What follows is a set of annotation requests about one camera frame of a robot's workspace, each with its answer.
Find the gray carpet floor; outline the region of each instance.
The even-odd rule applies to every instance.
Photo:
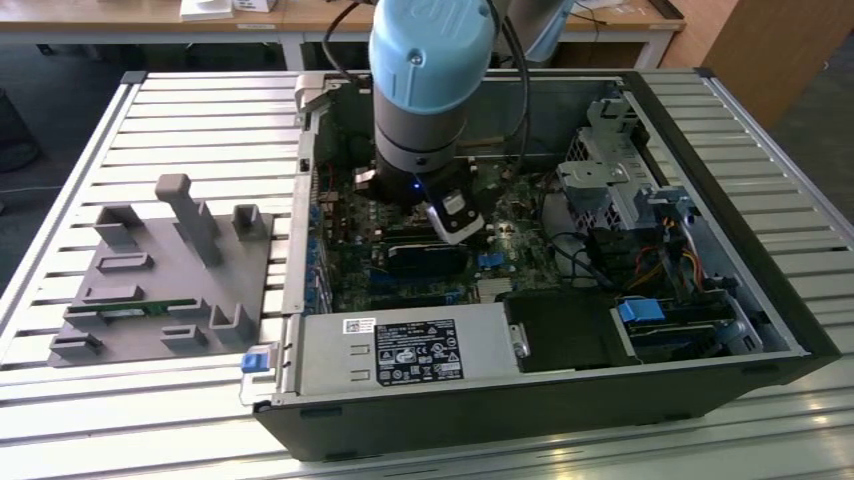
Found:
[[[31,165],[0,174],[0,190],[63,185],[119,79],[128,68],[139,68],[127,62],[124,66],[116,62],[93,62],[73,47],[55,48],[57,55],[45,57],[33,45],[0,46],[0,88],[7,90],[44,152]],[[156,69],[171,69],[172,66],[167,62]],[[210,65],[198,67],[200,70],[212,69]],[[849,220],[854,220],[853,125],[854,36],[847,39],[829,61],[829,68],[817,76],[771,131],[774,139]],[[5,204],[5,211],[0,214],[0,292],[5,289],[56,193],[57,189],[44,189],[0,194],[0,201]]]

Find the black cable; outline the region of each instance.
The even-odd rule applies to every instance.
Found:
[[[524,162],[524,154],[527,150],[528,137],[531,136],[531,73],[528,72],[528,65],[524,60],[524,52],[522,51],[522,42],[519,41],[519,35],[512,25],[510,17],[504,18],[502,25],[502,32],[507,45],[510,46],[510,52],[514,56],[516,68],[519,69],[519,77],[522,78],[522,115],[519,116],[519,122],[514,128],[510,137],[515,137],[522,130],[522,144],[519,146],[519,158],[516,160],[516,170],[520,168]]]
[[[551,243],[551,247],[555,249],[555,252],[563,258],[566,258],[570,262],[572,262],[574,267],[579,266],[587,271],[587,273],[590,273],[590,275],[597,279],[597,282],[599,282],[599,285],[602,285],[605,288],[609,288],[611,290],[621,290],[621,288],[611,281],[611,279],[606,277],[605,274],[599,270],[597,270],[589,263],[582,262],[576,256],[567,253],[567,251],[563,250],[554,242]]]
[[[590,20],[593,22],[593,28],[597,30],[597,34],[593,37],[593,45],[590,46],[590,53],[587,54],[587,67],[593,67],[593,52],[594,52],[594,49],[597,47],[597,43],[599,42],[599,23],[607,25],[607,22],[599,22],[599,20],[597,20],[597,12],[587,5],[585,5],[580,2],[575,2],[575,5],[578,5],[579,7],[582,7],[583,9],[586,9],[590,12],[590,17],[591,18],[585,18],[585,17],[582,17],[579,15],[575,15],[575,14],[572,14],[572,15],[575,17],[578,17],[578,18],[585,18],[585,20]]]
[[[570,15],[572,15],[575,18],[580,18],[582,20],[587,20],[589,22],[598,23],[599,25],[606,25],[606,26],[609,25],[609,22],[606,22],[603,20],[593,19],[590,17],[585,17],[583,15],[579,15],[578,13],[570,13]]]
[[[580,240],[582,242],[585,240],[587,240],[587,235],[585,235],[582,232],[559,232],[559,233],[555,233],[548,238],[550,238],[551,241],[554,241],[555,238],[563,237],[564,235],[570,236],[570,237],[574,237],[576,240]]]
[[[352,73],[347,71],[347,69],[342,66],[342,64],[338,62],[338,59],[332,55],[332,52],[330,50],[330,38],[332,37],[332,33],[335,32],[338,25],[342,23],[344,18],[347,18],[347,15],[350,15],[350,12],[352,12],[356,9],[360,3],[366,3],[366,2],[352,2],[350,5],[347,5],[347,8],[342,10],[342,13],[339,13],[338,17],[335,17],[335,20],[332,20],[332,23],[330,24],[330,28],[326,29],[326,35],[323,35],[323,40],[320,41],[320,46],[323,47],[323,53],[326,54],[327,60],[332,64],[332,67],[335,67],[335,70],[338,70],[338,73],[340,73],[347,79],[347,81],[354,85],[359,84],[359,77],[356,77]]]

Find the blue tab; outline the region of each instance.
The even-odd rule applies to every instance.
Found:
[[[500,267],[504,264],[504,254],[502,252],[490,255],[490,267]]]
[[[268,353],[247,353],[243,355],[240,362],[240,370],[243,373],[260,373],[270,370],[270,354]]]
[[[623,323],[665,320],[665,312],[662,312],[662,307],[654,298],[629,299],[617,307],[617,311]]]

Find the workbench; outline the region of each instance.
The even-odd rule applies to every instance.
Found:
[[[262,342],[280,316],[299,128],[298,74],[128,75],[0,300],[4,478],[769,478],[854,464],[854,231],[714,78],[643,76],[843,358],[698,420],[336,463],[294,460],[240,404],[240,355],[53,369],[63,324],[100,237],[101,205],[143,218],[163,173],[186,173],[211,213],[275,215]],[[673,184],[681,180],[653,149]]]
[[[304,70],[302,46],[319,42],[343,1],[279,0],[270,13],[235,11],[222,20],[182,22],[180,0],[7,0],[0,3],[0,43],[153,44],[278,43],[290,70]],[[374,8],[358,8],[332,41],[367,42]],[[666,19],[649,0],[630,0],[619,9],[601,9],[606,24],[570,17],[560,42],[641,43],[638,68],[654,68],[685,21]]]

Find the colored wires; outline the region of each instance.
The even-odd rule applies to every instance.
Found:
[[[703,291],[703,267],[699,262],[699,257],[694,255],[694,253],[686,248],[682,250],[682,258],[687,258],[691,262],[691,271],[694,274],[694,285],[697,285],[697,290]]]
[[[665,270],[665,265],[661,262],[658,262],[655,267],[653,267],[653,269],[646,274],[643,274],[634,282],[629,284],[629,286],[626,287],[626,290],[631,290],[633,288],[637,288],[645,283],[647,283],[650,280],[653,280],[653,278],[658,276],[658,274],[663,270]]]

